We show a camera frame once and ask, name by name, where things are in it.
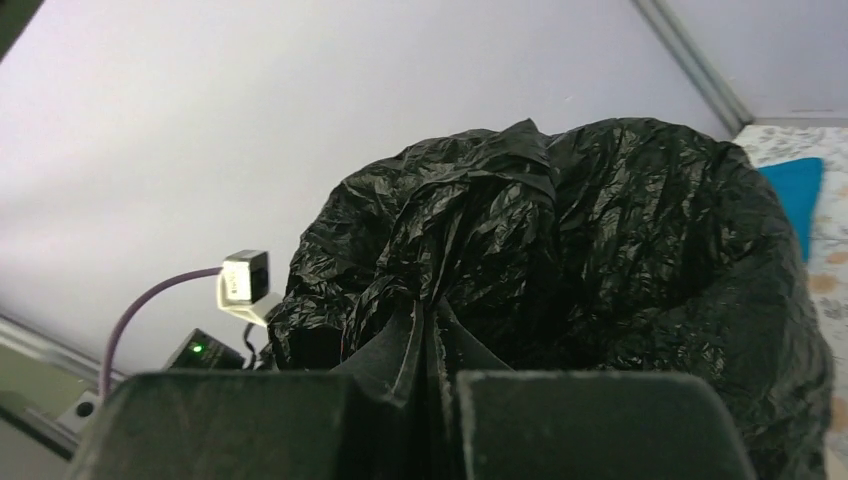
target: blue object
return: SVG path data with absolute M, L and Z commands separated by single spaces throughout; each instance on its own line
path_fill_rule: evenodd
M 821 190 L 824 162 L 821 158 L 802 158 L 760 169 L 786 210 L 789 223 L 795 228 L 801 242 L 804 263 L 810 257 L 810 230 L 813 211 Z

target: metal strip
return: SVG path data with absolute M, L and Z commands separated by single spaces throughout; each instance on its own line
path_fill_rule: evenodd
M 0 312 L 0 345 L 5 345 L 39 362 L 52 365 L 91 385 L 97 385 L 100 362 L 36 332 L 2 312 Z M 126 375 L 123 373 L 112 371 L 114 383 L 121 382 L 125 378 Z
M 665 0 L 631 0 L 731 136 L 753 122 L 751 112 L 721 78 Z

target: black cable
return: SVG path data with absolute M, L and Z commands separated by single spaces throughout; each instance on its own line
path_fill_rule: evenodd
M 242 334 L 242 338 L 244 339 L 244 345 L 250 350 L 250 362 L 247 364 L 248 370 L 253 370 L 256 366 L 256 348 L 250 343 L 250 331 L 253 330 L 253 324 L 247 322 L 247 326 L 244 327 L 244 333 Z

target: garbage bag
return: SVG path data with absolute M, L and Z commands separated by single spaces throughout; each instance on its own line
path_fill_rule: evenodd
M 798 240 L 741 148 L 655 119 L 532 121 L 350 175 L 303 233 L 270 352 L 446 298 L 516 369 L 681 371 L 724 400 L 764 479 L 824 479 L 832 357 Z

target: patterned bedsheet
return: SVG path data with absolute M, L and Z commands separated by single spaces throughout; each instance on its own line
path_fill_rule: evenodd
M 848 464 L 848 128 L 746 127 L 734 140 L 757 167 L 824 160 L 807 265 L 822 333 L 836 359 L 830 448 Z

